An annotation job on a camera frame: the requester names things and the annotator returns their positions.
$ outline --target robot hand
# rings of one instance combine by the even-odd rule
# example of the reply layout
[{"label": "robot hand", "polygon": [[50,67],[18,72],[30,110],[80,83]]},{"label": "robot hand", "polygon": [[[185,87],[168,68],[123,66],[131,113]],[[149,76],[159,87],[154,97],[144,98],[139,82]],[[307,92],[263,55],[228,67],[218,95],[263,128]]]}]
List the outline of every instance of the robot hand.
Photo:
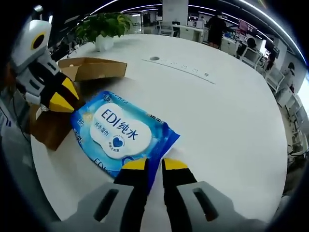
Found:
[{"label": "robot hand", "polygon": [[79,96],[47,50],[51,27],[47,21],[27,22],[13,48],[11,67],[17,82],[26,89],[28,102],[70,113],[76,108]]}]

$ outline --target cardboard box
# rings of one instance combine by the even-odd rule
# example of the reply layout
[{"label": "cardboard box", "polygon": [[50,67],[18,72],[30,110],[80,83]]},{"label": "cardboard box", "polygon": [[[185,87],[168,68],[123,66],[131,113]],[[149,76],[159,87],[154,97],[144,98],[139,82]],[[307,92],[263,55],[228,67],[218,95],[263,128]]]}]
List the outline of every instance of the cardboard box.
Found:
[{"label": "cardboard box", "polygon": [[[76,91],[80,97],[78,110],[85,104],[84,99],[90,99],[96,91],[89,93],[89,85],[104,89],[105,77],[124,77],[126,74],[126,64],[99,58],[71,58],[58,62],[62,72],[76,83]],[[83,87],[83,82],[87,86],[87,91],[80,91],[77,86]],[[39,106],[32,105],[30,108],[30,133],[47,148],[56,151],[62,141],[72,129],[70,123],[70,113],[42,112],[38,115]]]}]

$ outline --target wet wipes package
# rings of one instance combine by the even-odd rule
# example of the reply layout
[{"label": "wet wipes package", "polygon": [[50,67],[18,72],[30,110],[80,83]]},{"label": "wet wipes package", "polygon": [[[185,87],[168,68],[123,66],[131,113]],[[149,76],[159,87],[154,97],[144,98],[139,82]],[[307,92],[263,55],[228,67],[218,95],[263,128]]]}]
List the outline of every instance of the wet wipes package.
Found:
[{"label": "wet wipes package", "polygon": [[153,182],[160,159],[179,138],[166,122],[109,91],[73,113],[71,123],[86,155],[112,177],[125,163],[147,157]]}]

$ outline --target heart logo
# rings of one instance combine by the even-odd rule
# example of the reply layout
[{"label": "heart logo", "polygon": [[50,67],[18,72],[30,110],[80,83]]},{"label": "heart logo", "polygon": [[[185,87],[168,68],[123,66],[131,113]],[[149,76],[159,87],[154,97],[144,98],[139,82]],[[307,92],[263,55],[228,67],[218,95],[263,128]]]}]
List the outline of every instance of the heart logo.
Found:
[{"label": "heart logo", "polygon": [[90,136],[110,158],[137,155],[152,139],[149,127],[137,120],[138,117],[115,103],[104,104],[93,114]]},{"label": "heart logo", "polygon": [[113,145],[114,147],[121,147],[122,144],[124,144],[124,143],[123,143],[118,137],[116,137],[116,138],[114,138],[114,139],[112,140],[112,145]]}]

